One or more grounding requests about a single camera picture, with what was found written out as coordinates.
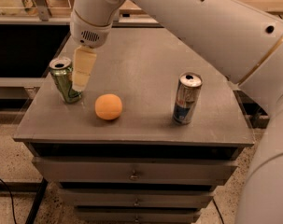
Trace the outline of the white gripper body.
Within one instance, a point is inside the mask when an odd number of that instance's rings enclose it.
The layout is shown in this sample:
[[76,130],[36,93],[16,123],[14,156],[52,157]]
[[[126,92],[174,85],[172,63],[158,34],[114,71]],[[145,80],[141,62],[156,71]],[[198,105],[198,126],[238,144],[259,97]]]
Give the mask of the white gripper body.
[[71,13],[70,33],[80,45],[90,48],[99,48],[106,43],[112,25],[93,25],[84,21],[76,11]]

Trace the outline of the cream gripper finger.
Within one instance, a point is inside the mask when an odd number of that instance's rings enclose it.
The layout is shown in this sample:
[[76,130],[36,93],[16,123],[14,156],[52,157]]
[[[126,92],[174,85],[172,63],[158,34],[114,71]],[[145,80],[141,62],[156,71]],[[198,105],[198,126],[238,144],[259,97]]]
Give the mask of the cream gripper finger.
[[73,56],[72,89],[75,91],[84,91],[97,55],[93,49],[80,46],[75,49]]

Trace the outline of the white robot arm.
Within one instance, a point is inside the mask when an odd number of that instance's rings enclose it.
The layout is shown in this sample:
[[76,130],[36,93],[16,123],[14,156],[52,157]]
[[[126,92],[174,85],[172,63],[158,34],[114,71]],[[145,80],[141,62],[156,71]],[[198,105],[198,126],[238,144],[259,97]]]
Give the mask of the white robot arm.
[[[105,44],[125,0],[75,0],[71,35]],[[283,20],[237,0],[131,0],[269,115],[234,224],[283,224]]]

